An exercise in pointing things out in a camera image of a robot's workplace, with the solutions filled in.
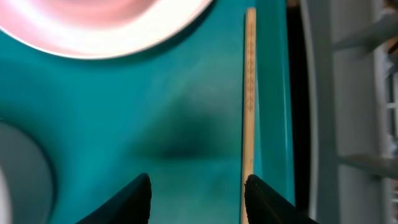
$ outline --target white plate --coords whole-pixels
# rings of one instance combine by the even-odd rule
[[[212,0],[0,0],[0,29],[62,57],[113,58],[176,34]]]
[[[52,205],[53,179],[43,152],[0,122],[0,224],[45,224]]]

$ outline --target plate rim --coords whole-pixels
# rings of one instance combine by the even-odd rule
[[[164,36],[163,38],[160,38],[158,41],[153,42],[147,46],[138,48],[136,50],[131,50],[128,52],[123,52],[123,53],[114,53],[114,54],[101,54],[101,55],[75,55],[75,54],[64,54],[64,53],[58,53],[52,50],[46,50],[43,49],[42,47],[35,46],[34,44],[30,44],[21,38],[15,36],[14,34],[8,32],[3,26],[0,24],[0,30],[3,31],[6,35],[9,37],[12,37],[13,39],[19,41],[20,43],[23,43],[29,47],[32,47],[33,49],[39,50],[41,52],[45,52],[51,55],[56,55],[59,57],[64,57],[64,58],[72,58],[72,59],[82,59],[82,60],[103,60],[103,59],[112,59],[112,58],[119,58],[119,57],[125,57],[128,55],[136,54],[138,52],[143,52],[149,48],[152,48],[158,44],[161,44],[165,42],[166,40],[169,40],[171,37],[175,36],[182,30],[184,30],[187,26],[189,26],[195,19],[198,18],[199,15],[201,15],[207,8],[208,6],[215,0],[205,0],[206,2],[202,5],[201,8],[199,8],[196,13],[194,13],[186,22],[184,22],[182,25],[178,26],[173,32],[169,33],[168,35]]]

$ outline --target wooden stick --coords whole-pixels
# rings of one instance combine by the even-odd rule
[[[244,183],[253,174],[254,162],[254,109],[256,99],[256,9],[246,11],[244,49],[244,109],[243,109],[243,163],[241,224],[248,224],[244,204]]]

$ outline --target gray object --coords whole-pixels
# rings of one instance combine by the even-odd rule
[[[47,223],[52,202],[52,175],[42,151],[0,123],[0,224]]]

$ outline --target teal surface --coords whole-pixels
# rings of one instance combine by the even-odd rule
[[[51,224],[77,222],[141,172],[150,223],[239,222],[244,13],[254,4],[218,0],[173,39],[113,60],[55,57],[0,33],[0,116],[53,164]],[[294,202],[284,13],[283,0],[257,3],[255,173]]]

